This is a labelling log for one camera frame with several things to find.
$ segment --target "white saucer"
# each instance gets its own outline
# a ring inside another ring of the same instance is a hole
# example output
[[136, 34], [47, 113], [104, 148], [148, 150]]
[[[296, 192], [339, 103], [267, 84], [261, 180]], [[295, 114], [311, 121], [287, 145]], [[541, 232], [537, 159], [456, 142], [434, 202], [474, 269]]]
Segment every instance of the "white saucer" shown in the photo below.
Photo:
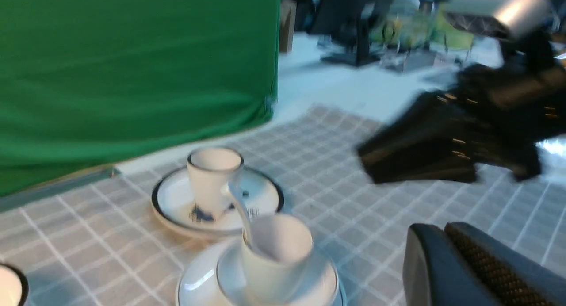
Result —
[[[237, 245], [239, 240], [230, 239], [211, 245], [188, 264], [177, 286], [176, 306], [231, 306], [218, 287], [215, 273], [220, 257], [227, 249]], [[332, 306], [346, 306], [342, 288]]]
[[[283, 192], [263, 173], [244, 167], [240, 186], [247, 191], [245, 204], [252, 216], [281, 211]], [[214, 222], [204, 221], [193, 214], [195, 202], [186, 168], [163, 177], [153, 189], [151, 200], [157, 219], [181, 235], [217, 240], [242, 233], [242, 219], [236, 210], [229, 210]]]
[[28, 292], [24, 274], [10, 265], [0, 264], [0, 305], [23, 306]]
[[[218, 287], [233, 306], [254, 304], [246, 292], [241, 260], [240, 246], [233, 245], [220, 257], [216, 267]], [[334, 264], [319, 250], [314, 250], [299, 291], [284, 306], [331, 306], [338, 292], [338, 272]]]

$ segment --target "green object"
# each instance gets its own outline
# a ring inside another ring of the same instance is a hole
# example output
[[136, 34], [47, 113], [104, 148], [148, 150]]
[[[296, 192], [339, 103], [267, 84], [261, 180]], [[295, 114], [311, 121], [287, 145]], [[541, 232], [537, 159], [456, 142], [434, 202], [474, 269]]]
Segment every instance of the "green object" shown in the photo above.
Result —
[[468, 32], [462, 32], [453, 28], [443, 15], [446, 3], [439, 6], [436, 16], [436, 30], [432, 36], [432, 42], [446, 45], [454, 50], [469, 50], [474, 41], [474, 35]]
[[271, 119], [279, 0], [0, 0], [0, 196]]
[[424, 46], [434, 32], [434, 21], [413, 8], [389, 14], [372, 33], [374, 41], [401, 48]]
[[372, 32], [372, 40], [389, 46], [400, 44], [402, 48], [418, 48], [429, 40], [442, 46], [446, 43], [453, 50], [469, 50], [474, 40], [473, 34], [453, 28], [443, 15], [445, 6], [446, 3], [440, 4], [434, 16], [421, 14], [412, 4], [392, 6], [384, 24]]

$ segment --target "white espresso cup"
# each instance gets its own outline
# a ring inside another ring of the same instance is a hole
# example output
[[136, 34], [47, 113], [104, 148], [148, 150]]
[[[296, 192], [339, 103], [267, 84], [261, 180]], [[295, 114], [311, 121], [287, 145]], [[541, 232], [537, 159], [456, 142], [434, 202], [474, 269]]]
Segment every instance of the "white espresso cup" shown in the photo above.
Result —
[[314, 247], [313, 234], [288, 214], [264, 215], [251, 222], [253, 252], [242, 236], [242, 266], [249, 299], [257, 305], [285, 304], [299, 289]]
[[187, 171], [196, 206], [217, 219], [239, 195], [232, 195], [229, 184], [239, 189], [239, 175], [244, 159], [236, 151], [224, 147], [196, 149], [187, 158]]

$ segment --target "white cup rim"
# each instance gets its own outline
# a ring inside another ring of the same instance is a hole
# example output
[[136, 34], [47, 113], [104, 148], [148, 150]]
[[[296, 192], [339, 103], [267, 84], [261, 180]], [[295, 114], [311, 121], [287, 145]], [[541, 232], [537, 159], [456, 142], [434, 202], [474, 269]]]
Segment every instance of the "white cup rim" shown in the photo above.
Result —
[[246, 246], [246, 249], [249, 250], [249, 252], [251, 254], [254, 255], [255, 258], [261, 260], [263, 263], [266, 264], [270, 264], [271, 266], [275, 267], [275, 268], [288, 268], [288, 267], [292, 267], [292, 266], [296, 266], [300, 263], [303, 263], [303, 261], [305, 261], [305, 259], [309, 258], [310, 254], [313, 252], [314, 249], [314, 245], [315, 245], [315, 241], [313, 238], [313, 232], [311, 232], [311, 230], [309, 229], [309, 227], [307, 225], [305, 225], [305, 222], [301, 221], [298, 217], [295, 217], [291, 214], [274, 214], [274, 215], [264, 215], [262, 217], [258, 217], [257, 219], [267, 219], [267, 218], [276, 218], [276, 217], [286, 217], [286, 218], [291, 218], [293, 220], [295, 220], [296, 222], [299, 222], [299, 224], [303, 225], [303, 227], [305, 227], [307, 229], [307, 231], [309, 232], [309, 237], [310, 237], [310, 245], [309, 245], [309, 251], [302, 256], [301, 258], [292, 261], [292, 262], [279, 262], [279, 261], [273, 261], [270, 258], [266, 258], [264, 256], [261, 256], [260, 254], [255, 253], [251, 247], [249, 246], [249, 244], [246, 241], [246, 234], [245, 232], [242, 232], [242, 241], [243, 241], [243, 245]]
[[[218, 149], [218, 150], [224, 150], [224, 151], [230, 151], [231, 153], [234, 153], [234, 155], [236, 155], [237, 157], [240, 158], [240, 163], [239, 165], [230, 168], [230, 169], [210, 169], [210, 168], [205, 168], [205, 167], [201, 167], [200, 165], [196, 165], [193, 161], [192, 161], [192, 156], [196, 155], [199, 152], [205, 151], [207, 149]], [[235, 151], [232, 148], [228, 148], [228, 147], [200, 147], [200, 148], [196, 148], [194, 149], [188, 156], [187, 156], [187, 164], [191, 167], [194, 167], [196, 169], [202, 170], [202, 171], [208, 171], [208, 172], [224, 172], [224, 173], [230, 173], [230, 172], [234, 172], [237, 171], [238, 169], [242, 168], [244, 165], [244, 157], [238, 152]]]

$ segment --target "saucer rim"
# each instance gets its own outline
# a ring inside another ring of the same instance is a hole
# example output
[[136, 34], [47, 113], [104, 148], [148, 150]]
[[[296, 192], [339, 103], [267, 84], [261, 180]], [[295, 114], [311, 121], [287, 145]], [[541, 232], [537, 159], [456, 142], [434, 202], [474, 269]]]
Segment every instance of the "saucer rim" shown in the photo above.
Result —
[[[218, 279], [218, 266], [220, 265], [220, 261], [223, 258], [225, 258], [226, 255], [228, 255], [228, 253], [230, 253], [231, 250], [233, 250], [233, 249], [238, 250], [238, 248], [236, 247], [237, 245], [238, 245], [238, 243], [234, 243], [234, 244], [226, 247], [224, 252], [222, 252], [220, 257], [218, 258], [218, 262], [216, 262], [216, 267], [214, 268], [214, 277], [216, 278], [216, 287], [218, 287], [218, 289], [220, 290], [220, 293], [224, 296], [224, 298], [226, 298], [226, 300], [228, 300], [228, 302], [230, 302], [230, 306], [241, 306], [241, 305], [236, 304], [232, 299], [230, 299], [228, 294], [226, 294], [226, 291], [224, 290], [224, 288], [222, 288], [222, 285], [220, 284], [220, 280]], [[313, 247], [313, 251], [314, 250], [316, 250], [316, 254], [320, 254], [321, 257], [323, 257], [325, 260], [327, 260], [327, 262], [330, 262], [330, 264], [332, 265], [332, 270], [334, 271], [334, 280], [336, 281], [336, 285], [334, 285], [334, 291], [332, 292], [332, 297], [323, 306], [329, 306], [329, 305], [331, 306], [334, 303], [334, 300], [336, 300], [336, 298], [338, 297], [338, 293], [340, 294], [340, 296], [342, 298], [342, 306], [344, 306], [344, 294], [341, 291], [342, 287], [340, 285], [340, 276], [338, 275], [338, 269], [336, 268], [336, 264], [334, 264], [334, 262], [332, 261], [330, 256], [328, 256], [327, 253], [323, 252], [320, 249]]]
[[24, 273], [17, 267], [9, 263], [0, 263], [0, 268], [7, 268], [8, 270], [12, 271], [18, 279], [20, 280], [20, 285], [22, 286], [22, 294], [20, 295], [20, 301], [18, 302], [18, 306], [24, 306], [28, 299], [28, 295], [30, 293], [30, 284], [28, 283], [27, 277]]
[[[188, 225], [184, 225], [182, 223], [178, 223], [172, 219], [170, 219], [170, 217], [168, 217], [163, 210], [161, 209], [160, 205], [159, 205], [159, 201], [158, 201], [158, 193], [159, 193], [159, 189], [161, 188], [161, 186], [163, 185], [163, 183], [165, 181], [167, 181], [167, 179], [169, 179], [170, 177], [176, 175], [177, 173], [179, 173], [180, 171], [186, 171], [187, 168], [186, 167], [180, 167], [177, 169], [172, 170], [170, 173], [166, 173], [166, 175], [164, 175], [160, 181], [158, 181], [158, 183], [155, 185], [155, 187], [153, 187], [153, 191], [151, 193], [151, 204], [153, 207], [153, 211], [158, 215], [158, 218], [162, 221], [166, 223], [170, 223], [172, 225], [174, 225], [176, 228], [180, 228], [182, 230], [189, 230], [192, 232], [198, 232], [198, 233], [207, 233], [210, 235], [210, 237], [225, 237], [225, 236], [233, 236], [233, 235], [238, 235], [242, 232], [242, 229], [235, 229], [233, 231], [215, 231], [215, 230], [210, 230], [210, 229], [204, 229], [204, 228], [198, 228], [198, 227], [193, 227], [193, 226], [188, 226]], [[285, 195], [283, 194], [283, 190], [281, 189], [281, 186], [279, 186], [275, 181], [273, 181], [273, 179], [271, 179], [271, 177], [269, 177], [268, 175], [266, 175], [265, 173], [251, 168], [247, 165], [243, 166], [243, 170], [248, 171], [250, 173], [253, 173], [255, 175], [259, 175], [261, 177], [263, 177], [264, 179], [266, 179], [267, 181], [269, 181], [269, 183], [271, 183], [271, 185], [273, 185], [275, 187], [275, 190], [277, 191], [277, 196], [279, 198], [279, 203], [277, 203], [277, 209], [275, 210], [274, 213], [279, 213], [281, 212], [281, 210], [283, 209], [283, 205], [285, 205]]]

